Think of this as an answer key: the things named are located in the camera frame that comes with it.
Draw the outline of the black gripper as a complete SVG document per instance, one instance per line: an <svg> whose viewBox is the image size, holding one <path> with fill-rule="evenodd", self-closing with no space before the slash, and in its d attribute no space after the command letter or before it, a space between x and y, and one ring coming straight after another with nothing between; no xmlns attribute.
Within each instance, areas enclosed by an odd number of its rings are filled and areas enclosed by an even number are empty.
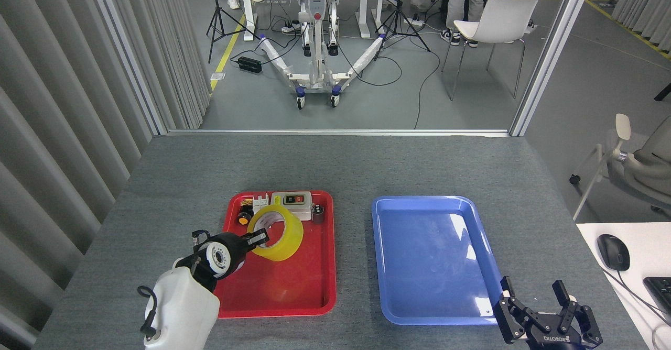
<svg viewBox="0 0 671 350"><path fill-rule="evenodd" d="M270 240L266 228L248 232L245 234L245 238L234 233L227 233L226 237L226 247L231 259L228 274L236 272L243 266L247 253L251 249L262 246Z"/></svg>
<svg viewBox="0 0 671 350"><path fill-rule="evenodd" d="M494 316L506 343L513 344L527 335L530 349L585 349L602 344L602 335L588 305L580 305L557 279L552 288L561 311L558 321L546 333L540 314L515 297L510 277L501 279L502 294L494 305Z"/></svg>

